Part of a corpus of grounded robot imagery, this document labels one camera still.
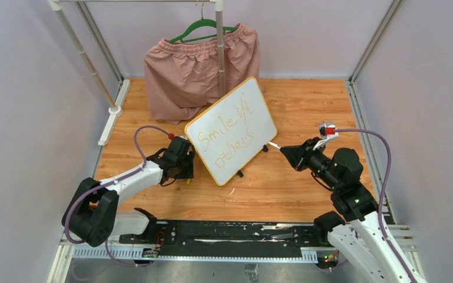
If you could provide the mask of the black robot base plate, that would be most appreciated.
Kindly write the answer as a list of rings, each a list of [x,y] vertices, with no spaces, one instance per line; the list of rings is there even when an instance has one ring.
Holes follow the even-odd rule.
[[[152,236],[120,235],[109,238],[107,245],[92,247],[86,243],[61,244],[73,250],[77,259],[143,261],[218,261],[322,263],[336,261],[338,251],[320,243],[309,222],[156,222]]]

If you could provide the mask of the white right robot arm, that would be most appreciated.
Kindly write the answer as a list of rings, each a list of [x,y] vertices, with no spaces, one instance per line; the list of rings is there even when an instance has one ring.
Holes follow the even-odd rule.
[[[367,282],[425,282],[386,226],[378,202],[361,183],[363,165],[356,151],[342,147],[329,158],[314,148],[319,141],[280,148],[296,171],[310,170],[332,191],[335,210],[314,219],[315,242],[337,248]]]

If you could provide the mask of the yellow framed whiteboard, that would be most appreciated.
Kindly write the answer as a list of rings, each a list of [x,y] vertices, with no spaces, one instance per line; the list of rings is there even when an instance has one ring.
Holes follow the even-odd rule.
[[[218,186],[229,182],[278,132],[254,77],[197,115],[184,131]]]

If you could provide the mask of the white whiteboard marker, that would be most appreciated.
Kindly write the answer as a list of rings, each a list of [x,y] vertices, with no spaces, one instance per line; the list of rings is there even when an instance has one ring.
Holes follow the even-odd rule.
[[[276,143],[273,143],[273,142],[271,142],[271,141],[269,141],[268,144],[271,145],[271,146],[273,146],[273,147],[275,147],[275,148],[277,148],[277,149],[280,149],[280,148],[281,148],[280,145],[278,145],[278,144],[276,144]]]

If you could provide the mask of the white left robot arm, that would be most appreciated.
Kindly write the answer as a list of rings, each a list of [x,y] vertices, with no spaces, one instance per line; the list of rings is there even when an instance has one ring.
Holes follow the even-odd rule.
[[[142,243],[156,239],[156,218],[141,208],[118,212],[123,202],[152,186],[165,186],[193,178],[195,149],[182,136],[173,137],[167,148],[147,157],[138,166],[104,180],[81,181],[61,223],[74,244],[98,247],[111,236],[135,235]]]

